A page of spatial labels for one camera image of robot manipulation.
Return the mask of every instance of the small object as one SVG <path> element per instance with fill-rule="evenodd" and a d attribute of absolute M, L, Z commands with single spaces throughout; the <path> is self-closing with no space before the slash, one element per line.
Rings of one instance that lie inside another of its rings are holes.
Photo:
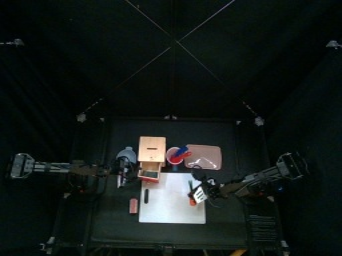
<path fill-rule="evenodd" d="M 148 189 L 144 190 L 144 203 L 148 204 Z"/>
<path fill-rule="evenodd" d="M 188 187 L 189 187 L 189 193 L 188 193 L 188 203 L 191 206 L 196 205 L 196 201 L 193 199 L 193 195 L 192 195 L 192 180 L 188 181 Z"/>
<path fill-rule="evenodd" d="M 193 193 L 193 199 L 196 201 L 196 203 L 199 204 L 200 202 L 203 202 L 207 199 L 207 195 L 201 189 L 201 186 L 197 187 L 195 193 Z"/>
<path fill-rule="evenodd" d="M 120 172 L 118 175 L 117 175 L 117 188 L 122 188 L 124 184 L 125 184 L 124 177 L 122 177 L 122 174 Z"/>
<path fill-rule="evenodd" d="M 193 168 L 200 166 L 201 169 L 220 170 L 221 167 L 221 152 L 220 147 L 207 145 L 187 145 L 188 151 L 192 153 L 184 158 L 184 166 Z"/>
<path fill-rule="evenodd" d="M 156 179 L 156 178 L 157 178 L 157 172 L 153 172 L 153 171 L 142 171 L 142 172 L 141 172 L 141 176 Z"/>
<path fill-rule="evenodd" d="M 180 155 L 184 154 L 187 151 L 188 151 L 187 146 L 180 147 L 180 148 L 177 149 L 177 151 L 174 152 L 174 154 L 172 155 L 170 159 L 172 159 L 173 157 L 180 156 Z"/>
<path fill-rule="evenodd" d="M 118 158 L 121 158 L 125 163 L 129 161 L 132 164 L 136 164 L 136 154 L 133 152 L 133 148 L 126 146 L 116 155 L 116 159 Z"/>
<path fill-rule="evenodd" d="M 129 214 L 136 214 L 137 213 L 137 199 L 130 198 L 129 200 Z"/>
<path fill-rule="evenodd" d="M 183 153 L 181 155 L 179 155 L 179 156 L 172 156 L 170 157 L 170 161 L 172 162 L 174 162 L 174 163 L 177 163 L 179 161 L 181 161 L 185 157 L 188 157 L 188 156 L 191 156 L 191 152 L 185 152 L 185 153 Z"/>
<path fill-rule="evenodd" d="M 166 162 L 172 165 L 172 171 L 177 171 L 177 165 L 183 162 L 183 159 L 180 159 L 177 162 L 172 161 L 172 156 L 174 155 L 177 150 L 179 150 L 177 147 L 172 147 L 165 152 L 165 159 L 166 159 Z"/>

